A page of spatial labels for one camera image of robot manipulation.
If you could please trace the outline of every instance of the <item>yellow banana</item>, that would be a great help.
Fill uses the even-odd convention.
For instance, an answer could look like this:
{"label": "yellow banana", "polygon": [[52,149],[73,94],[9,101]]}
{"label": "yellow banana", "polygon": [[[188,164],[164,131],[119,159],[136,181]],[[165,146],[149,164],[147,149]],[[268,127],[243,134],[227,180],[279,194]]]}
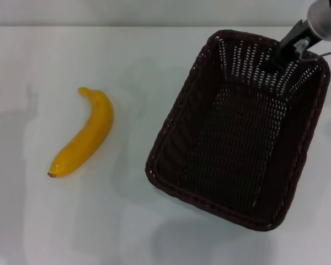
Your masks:
{"label": "yellow banana", "polygon": [[113,106],[99,90],[81,87],[78,92],[92,105],[89,119],[83,129],[54,158],[48,175],[62,177],[76,170],[100,146],[113,123]]}

